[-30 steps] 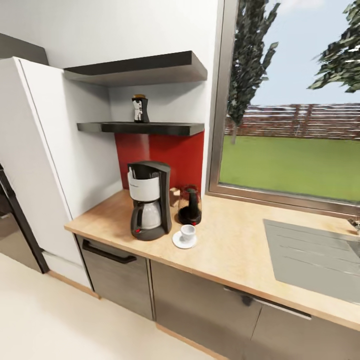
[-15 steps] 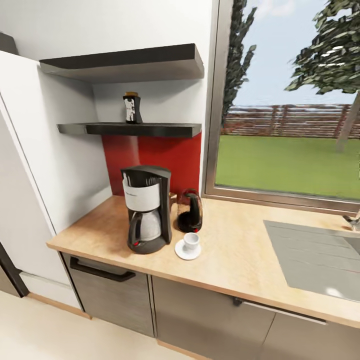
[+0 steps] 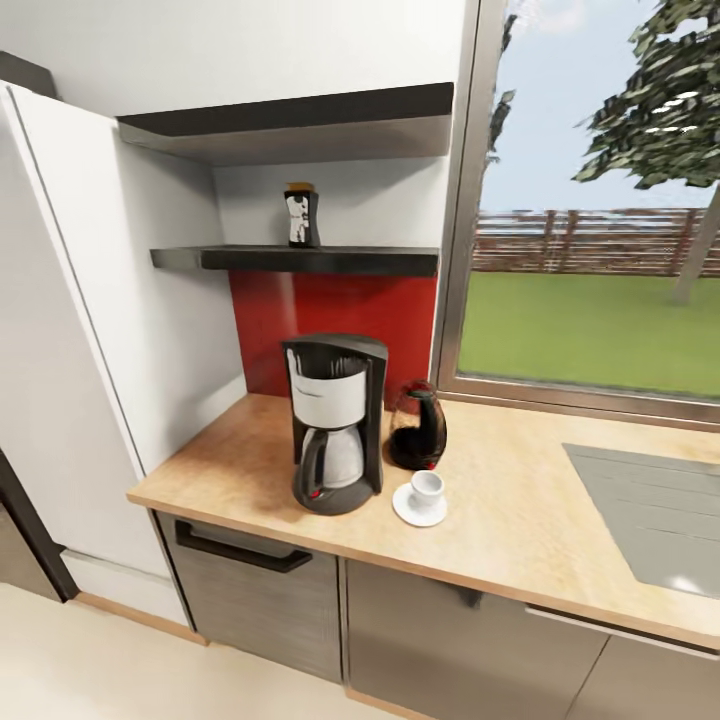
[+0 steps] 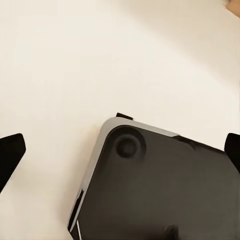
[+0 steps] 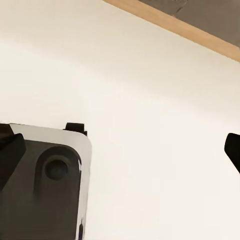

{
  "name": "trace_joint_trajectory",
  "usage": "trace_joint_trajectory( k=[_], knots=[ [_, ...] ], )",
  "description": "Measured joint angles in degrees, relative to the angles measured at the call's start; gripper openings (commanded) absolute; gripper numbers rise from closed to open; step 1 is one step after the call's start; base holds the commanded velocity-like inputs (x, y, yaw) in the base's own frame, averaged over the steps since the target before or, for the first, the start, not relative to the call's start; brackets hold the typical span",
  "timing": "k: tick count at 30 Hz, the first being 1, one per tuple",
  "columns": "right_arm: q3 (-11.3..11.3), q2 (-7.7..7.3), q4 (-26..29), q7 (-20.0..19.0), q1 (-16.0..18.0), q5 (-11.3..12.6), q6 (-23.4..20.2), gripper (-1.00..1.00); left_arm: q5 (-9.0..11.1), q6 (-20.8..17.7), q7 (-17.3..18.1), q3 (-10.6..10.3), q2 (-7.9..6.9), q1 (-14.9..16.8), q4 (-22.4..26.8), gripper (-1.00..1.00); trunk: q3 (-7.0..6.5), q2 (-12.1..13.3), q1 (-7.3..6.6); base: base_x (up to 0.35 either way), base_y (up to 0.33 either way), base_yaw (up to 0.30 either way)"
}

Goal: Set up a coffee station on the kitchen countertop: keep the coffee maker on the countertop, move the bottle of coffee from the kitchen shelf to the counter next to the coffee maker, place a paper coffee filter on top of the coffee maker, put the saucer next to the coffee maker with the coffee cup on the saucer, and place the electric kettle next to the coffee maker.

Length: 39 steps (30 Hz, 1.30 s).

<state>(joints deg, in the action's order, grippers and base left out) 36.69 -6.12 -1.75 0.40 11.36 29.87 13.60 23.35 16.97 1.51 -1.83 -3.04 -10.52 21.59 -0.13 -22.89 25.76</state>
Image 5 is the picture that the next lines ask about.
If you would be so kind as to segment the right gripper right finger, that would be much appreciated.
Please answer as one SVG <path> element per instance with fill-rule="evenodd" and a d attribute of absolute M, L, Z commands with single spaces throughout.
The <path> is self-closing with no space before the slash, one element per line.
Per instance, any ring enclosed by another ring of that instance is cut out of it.
<path fill-rule="evenodd" d="M 228 133 L 224 151 L 240 173 L 240 135 Z"/>

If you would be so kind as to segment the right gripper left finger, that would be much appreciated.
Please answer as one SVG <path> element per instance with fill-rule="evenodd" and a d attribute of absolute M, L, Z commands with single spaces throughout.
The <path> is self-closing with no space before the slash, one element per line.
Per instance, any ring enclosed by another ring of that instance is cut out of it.
<path fill-rule="evenodd" d="M 26 152 L 21 133 L 0 138 L 0 193 Z"/>

